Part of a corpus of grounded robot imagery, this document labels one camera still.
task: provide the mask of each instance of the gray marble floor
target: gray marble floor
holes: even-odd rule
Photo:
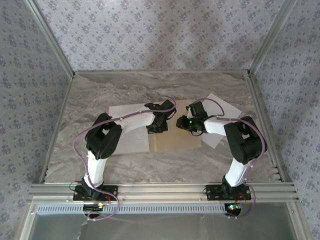
[[[61,128],[51,155],[46,183],[79,181],[84,167],[72,150],[74,137],[90,127],[109,106],[155,102],[167,95],[176,100],[197,99],[210,93],[256,119],[242,73],[86,73],[73,80]],[[77,144],[86,155],[85,141]],[[105,183],[220,182],[232,161],[227,139],[213,149],[201,148],[111,156]],[[268,152],[248,175],[249,182],[273,181]]]

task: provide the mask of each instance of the white paper sheet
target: white paper sheet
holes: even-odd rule
[[[126,115],[142,108],[145,104],[110,106],[108,114],[113,118]],[[145,126],[123,133],[116,146],[114,155],[149,152],[149,137]]]
[[[223,101],[221,98],[217,97],[216,95],[213,95],[212,93],[210,93],[210,95],[207,98],[215,100],[221,105],[221,107],[224,110],[225,118],[238,118],[240,116],[241,111],[239,109],[230,105],[226,101]],[[222,113],[220,107],[212,101],[204,100],[202,104],[208,116],[218,115]],[[222,138],[223,136],[215,133],[211,133],[211,134],[204,133],[201,135],[201,140],[204,143],[208,144],[213,149],[216,148],[216,146],[219,144]]]

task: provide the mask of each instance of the white arm segment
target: white arm segment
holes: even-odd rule
[[[231,123],[231,121],[217,120],[216,118],[209,118],[204,122],[204,127],[208,134],[219,134],[226,136],[224,125]],[[232,160],[231,166],[227,174],[225,175],[226,181],[231,187],[236,187],[245,182],[243,175],[246,169],[250,168],[249,163],[243,165],[236,159]]]
[[[150,110],[150,109],[144,106],[135,112],[144,111],[144,110]],[[150,124],[153,123],[154,119],[155,119],[155,115],[152,112],[146,112],[146,113],[141,113],[141,114],[131,116],[123,120],[115,121],[115,123],[121,126],[122,128],[121,134],[124,134],[143,126],[149,126]],[[104,181],[103,177],[104,177],[107,158],[96,160],[95,155],[91,151],[88,151],[87,157],[88,157],[87,164],[88,164],[90,180],[95,187],[98,187]],[[91,187],[91,184],[89,183],[87,175],[84,176],[84,180],[86,184],[89,187]]]
[[[246,181],[245,179],[243,179],[243,176],[247,168],[251,168],[250,162],[248,162],[246,165],[243,165],[241,162],[233,159],[230,169],[225,175],[225,180],[231,187],[236,187],[243,184]]]

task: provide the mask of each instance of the patterned wallpaper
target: patterned wallpaper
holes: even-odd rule
[[[74,71],[248,69],[282,0],[37,0]]]
[[[68,85],[22,0],[0,2],[0,239],[12,239],[39,179]]]
[[[320,2],[298,0],[256,76],[287,171],[320,240]]]

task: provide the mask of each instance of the perforated metal strip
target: perforated metal strip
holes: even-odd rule
[[[105,205],[102,213],[113,213],[115,204]],[[219,203],[176,203],[176,204],[123,204],[117,214],[204,214],[225,213],[225,205]],[[38,214],[70,214],[83,213],[83,204],[40,204]]]

